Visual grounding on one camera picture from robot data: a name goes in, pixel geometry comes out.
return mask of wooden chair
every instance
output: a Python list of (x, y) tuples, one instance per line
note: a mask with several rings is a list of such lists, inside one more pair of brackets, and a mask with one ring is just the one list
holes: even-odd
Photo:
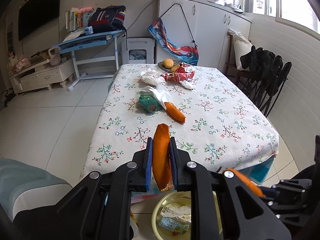
[[(252, 74), (248, 71), (240, 71), (240, 70), (237, 70), (237, 66), (236, 64), (232, 64), (230, 63), (230, 58), (231, 58), (231, 52), (232, 52), (232, 44), (233, 44), (233, 36), (232, 34), (228, 33), (229, 37), (230, 37), (230, 40), (229, 40), (229, 52), (228, 52), (228, 59), (227, 59), (227, 62), (226, 62), (226, 71), (224, 73), (224, 75), (226, 77), (231, 77), (231, 78), (234, 78), (234, 81), (233, 83), (238, 86), (239, 83), (243, 84), (244, 83), (240, 80), (240, 78), (252, 78)], [(234, 71), (236, 71), (236, 74), (235, 75), (228, 75), (228, 70), (229, 68), (233, 69)]]

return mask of stack of books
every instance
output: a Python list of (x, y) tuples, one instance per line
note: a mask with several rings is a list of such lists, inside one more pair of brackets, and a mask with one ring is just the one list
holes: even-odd
[(66, 29), (68, 32), (73, 32), (82, 27), (88, 26), (88, 20), (91, 13), (78, 14), (79, 8), (71, 8), (64, 13), (66, 19)]

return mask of floral tablecloth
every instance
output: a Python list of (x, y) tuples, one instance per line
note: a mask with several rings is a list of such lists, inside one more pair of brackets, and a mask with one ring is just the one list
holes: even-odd
[[(189, 152), (193, 161), (216, 171), (220, 166), (243, 169), (278, 153), (278, 133), (256, 106), (216, 68), (195, 67), (194, 90), (178, 83), (165, 86), (172, 100), (186, 116), (175, 122), (164, 109), (147, 113), (138, 103), (139, 89), (147, 86), (140, 72), (156, 65), (122, 65), (98, 118), (84, 170), (107, 173), (132, 160), (144, 149), (156, 127), (166, 123), (177, 147)], [(151, 181), (149, 194), (155, 193)]]

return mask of drawstring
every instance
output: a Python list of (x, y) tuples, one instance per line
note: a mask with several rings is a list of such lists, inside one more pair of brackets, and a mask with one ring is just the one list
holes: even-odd
[(192, 32), (191, 32), (191, 30), (190, 30), (189, 23), (188, 23), (188, 21), (187, 21), (186, 15), (184, 14), (184, 11), (183, 11), (183, 9), (182, 9), (181, 4), (179, 4), (179, 3), (174, 3), (174, 4), (173, 4), (168, 10), (166, 10), (159, 18), (161, 18), (163, 15), (165, 15), (165, 14), (167, 13), (167, 11), (169, 11), (175, 4), (178, 4), (178, 5), (180, 6), (180, 8), (181, 8), (181, 10), (182, 10), (182, 13), (183, 13), (183, 16), (184, 16), (184, 18), (186, 19), (186, 22), (187, 22), (187, 25), (188, 25), (188, 28), (189, 28), (189, 31), (190, 31), (190, 34), (191, 34), (191, 37), (192, 37), (192, 42), (193, 42), (193, 44), (195, 45), (195, 47), (197, 47), (196, 42), (195, 42), (195, 39), (193, 38)]

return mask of backpack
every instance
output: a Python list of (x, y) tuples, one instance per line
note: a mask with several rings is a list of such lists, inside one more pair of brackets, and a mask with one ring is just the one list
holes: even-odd
[(123, 26), (125, 17), (125, 6), (108, 6), (97, 8), (89, 19), (88, 26), (92, 26), (93, 33), (111, 32), (125, 30)]

